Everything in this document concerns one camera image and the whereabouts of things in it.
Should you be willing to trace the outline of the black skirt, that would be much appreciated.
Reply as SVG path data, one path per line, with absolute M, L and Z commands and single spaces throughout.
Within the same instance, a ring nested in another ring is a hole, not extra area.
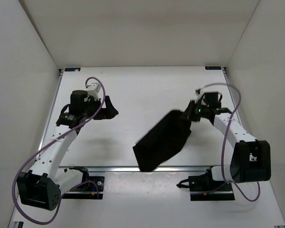
M 191 121 L 180 110 L 168 112 L 133 147 L 139 170 L 151 172 L 178 154 L 191 134 Z

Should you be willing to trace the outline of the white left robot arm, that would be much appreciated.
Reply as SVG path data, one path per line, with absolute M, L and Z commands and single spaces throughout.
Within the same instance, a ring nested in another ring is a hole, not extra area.
M 97 92 L 74 90 L 70 95 L 70 103 L 60 112 L 51 142 L 29 171 L 21 172 L 17 177 L 21 203 L 52 211 L 61 196 L 70 189 L 75 186 L 79 189 L 87 188 L 90 177 L 86 168 L 79 166 L 63 172 L 58 172 L 58 168 L 84 122 L 113 119 L 116 115 L 118 111 L 108 95 L 101 100 Z

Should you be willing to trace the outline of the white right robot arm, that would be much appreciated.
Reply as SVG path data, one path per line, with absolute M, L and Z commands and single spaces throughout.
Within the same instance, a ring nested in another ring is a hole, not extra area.
M 215 190 L 221 181 L 245 183 L 268 181 L 271 178 L 270 145 L 266 140 L 258 140 L 246 131 L 232 112 L 221 106 L 220 92 L 205 92 L 196 100 L 190 100 L 184 118 L 198 122 L 202 118 L 223 135 L 223 143 L 229 143 L 233 148 L 230 164 L 221 164 L 211 168 L 211 174 L 203 179 L 208 190 Z

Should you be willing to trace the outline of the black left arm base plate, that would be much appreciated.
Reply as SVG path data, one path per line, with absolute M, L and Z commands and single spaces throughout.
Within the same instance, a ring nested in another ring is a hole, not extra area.
M 68 191 L 61 191 L 63 199 L 80 199 L 80 200 L 102 200 L 105 187 L 105 176 L 92 176 L 85 167 L 74 166 L 64 169 L 66 174 L 75 174 L 71 188 Z

